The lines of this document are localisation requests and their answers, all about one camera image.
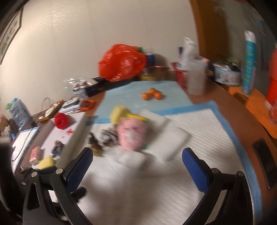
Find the orange fruit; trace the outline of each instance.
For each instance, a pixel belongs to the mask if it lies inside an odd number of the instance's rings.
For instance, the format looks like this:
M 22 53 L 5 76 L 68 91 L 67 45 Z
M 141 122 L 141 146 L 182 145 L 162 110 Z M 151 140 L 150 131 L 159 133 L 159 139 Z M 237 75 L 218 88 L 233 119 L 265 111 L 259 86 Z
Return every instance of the orange fruit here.
M 157 99 L 157 100 L 163 99 L 163 94 L 162 94 L 162 92 L 160 92 L 160 91 L 155 91 L 155 93 L 154 93 L 154 98 Z
M 148 93 L 149 93 L 150 95 L 153 95 L 153 94 L 155 93 L 155 91 L 156 91 L 155 88 L 149 88 L 149 89 L 148 89 Z
M 149 99 L 151 99 L 151 95 L 147 92 L 144 92 L 141 94 L 141 98 L 148 101 Z

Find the orange mat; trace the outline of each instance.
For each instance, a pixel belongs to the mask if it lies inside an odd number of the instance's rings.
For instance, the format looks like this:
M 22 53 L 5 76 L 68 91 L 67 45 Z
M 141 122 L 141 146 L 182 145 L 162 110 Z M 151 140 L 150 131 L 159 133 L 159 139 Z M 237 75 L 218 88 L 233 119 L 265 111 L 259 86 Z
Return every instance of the orange mat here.
M 245 107 L 255 116 L 255 118 L 264 126 L 271 137 L 277 139 L 277 125 L 269 120 L 269 109 L 265 106 L 265 96 L 257 89 L 253 89 L 251 95 L 241 91 L 241 87 L 229 87 L 231 95 L 240 93 L 248 98 Z

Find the picture frame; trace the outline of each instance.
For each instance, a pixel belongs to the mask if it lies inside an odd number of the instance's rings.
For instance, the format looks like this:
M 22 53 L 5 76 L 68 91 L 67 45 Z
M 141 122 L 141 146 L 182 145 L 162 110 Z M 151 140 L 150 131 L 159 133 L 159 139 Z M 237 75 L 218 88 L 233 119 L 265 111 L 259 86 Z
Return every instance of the picture frame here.
M 1 39 L 1 42 L 0 42 L 0 65 L 3 62 L 4 56 L 7 52 L 7 49 L 9 48 L 12 40 L 14 39 L 15 35 L 21 28 L 22 11 L 23 11 L 23 8 L 21 8 L 17 12 L 17 14 L 13 17 L 3 38 Z

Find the translucent plastic cup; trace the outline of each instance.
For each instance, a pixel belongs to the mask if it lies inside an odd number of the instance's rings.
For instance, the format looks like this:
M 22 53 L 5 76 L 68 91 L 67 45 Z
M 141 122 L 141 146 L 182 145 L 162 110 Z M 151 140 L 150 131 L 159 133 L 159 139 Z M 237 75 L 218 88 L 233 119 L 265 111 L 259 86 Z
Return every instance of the translucent plastic cup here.
M 189 62 L 188 74 L 188 93 L 199 96 L 204 94 L 206 87 L 206 68 L 207 64 L 201 60 Z

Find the white wall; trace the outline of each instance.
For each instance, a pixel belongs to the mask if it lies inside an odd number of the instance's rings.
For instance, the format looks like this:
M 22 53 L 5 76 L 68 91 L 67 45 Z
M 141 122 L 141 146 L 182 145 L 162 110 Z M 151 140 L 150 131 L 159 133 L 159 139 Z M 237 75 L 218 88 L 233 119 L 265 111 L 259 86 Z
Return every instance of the white wall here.
M 0 66 L 0 110 L 20 98 L 31 114 L 66 99 L 63 80 L 98 76 L 97 63 L 118 43 L 153 48 L 178 60 L 183 37 L 198 43 L 189 0 L 30 0 Z

